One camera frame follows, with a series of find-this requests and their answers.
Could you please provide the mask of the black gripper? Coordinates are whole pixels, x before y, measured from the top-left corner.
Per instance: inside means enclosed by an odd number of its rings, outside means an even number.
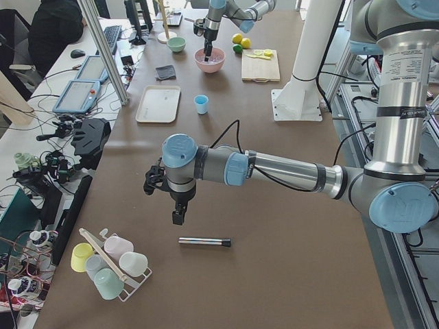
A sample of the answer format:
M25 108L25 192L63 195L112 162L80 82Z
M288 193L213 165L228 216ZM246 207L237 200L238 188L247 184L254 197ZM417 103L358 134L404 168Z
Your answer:
M172 212L172 223L174 225L180 225L185 222L185 215L189 202L195 197L196 187L185 192L178 192L173 189L169 189L171 198L175 201L175 208Z
M212 42L215 40L215 30L204 31L204 61L208 62L212 53Z

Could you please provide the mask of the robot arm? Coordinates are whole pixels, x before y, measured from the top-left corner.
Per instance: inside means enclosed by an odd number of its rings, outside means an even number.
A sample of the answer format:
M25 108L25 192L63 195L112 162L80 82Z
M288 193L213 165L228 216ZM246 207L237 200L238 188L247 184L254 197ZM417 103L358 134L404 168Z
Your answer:
M222 19L230 19L242 32L248 33L254 24L276 7L276 1L256 1L249 8L240 8L235 1L209 1L209 11L202 21L204 30L204 61L207 62L213 50L213 42L217 39Z
M162 189L176 203L175 224L183 223L198 180L240 186L253 177L342 199L394 233L413 232L438 214L418 160L429 67L438 44L438 2L356 1L351 40L383 51L371 161L363 169L326 167L240 148L207 147L174 134L163 143L159 171Z

